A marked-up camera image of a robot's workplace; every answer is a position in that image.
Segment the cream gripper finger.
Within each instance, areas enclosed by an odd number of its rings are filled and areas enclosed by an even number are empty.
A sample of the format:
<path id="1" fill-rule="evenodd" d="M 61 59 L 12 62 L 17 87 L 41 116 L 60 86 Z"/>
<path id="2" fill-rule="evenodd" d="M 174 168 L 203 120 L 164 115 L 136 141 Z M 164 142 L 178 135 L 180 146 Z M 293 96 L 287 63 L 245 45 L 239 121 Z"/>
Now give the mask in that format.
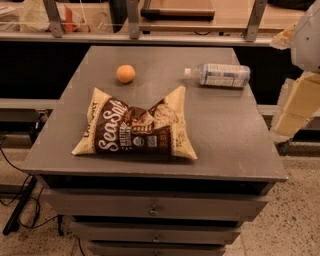
<path id="1" fill-rule="evenodd" d="M 279 50 L 290 49 L 293 42 L 296 26 L 297 23 L 293 23 L 286 27 L 283 31 L 275 35 L 270 42 L 270 46 Z"/>
<path id="2" fill-rule="evenodd" d="M 303 72 L 296 79 L 285 80 L 271 122 L 271 131 L 293 137 L 320 108 L 320 74 Z"/>

